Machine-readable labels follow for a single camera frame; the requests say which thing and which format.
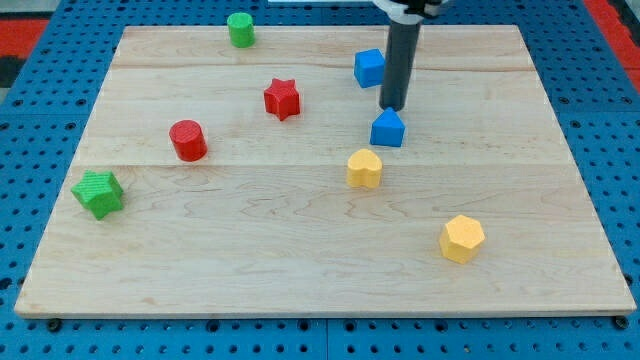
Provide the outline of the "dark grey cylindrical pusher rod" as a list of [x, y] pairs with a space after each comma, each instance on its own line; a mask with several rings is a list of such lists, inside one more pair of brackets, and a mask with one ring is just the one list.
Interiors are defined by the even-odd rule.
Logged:
[[400, 111], [406, 104], [420, 30], [420, 22], [390, 22], [379, 95], [379, 106], [383, 110], [392, 108]]

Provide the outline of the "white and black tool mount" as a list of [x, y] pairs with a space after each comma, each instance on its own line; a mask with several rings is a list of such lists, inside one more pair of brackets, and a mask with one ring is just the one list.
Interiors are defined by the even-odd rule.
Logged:
[[433, 19], [449, 5], [449, 0], [373, 0], [392, 22], [418, 24]]

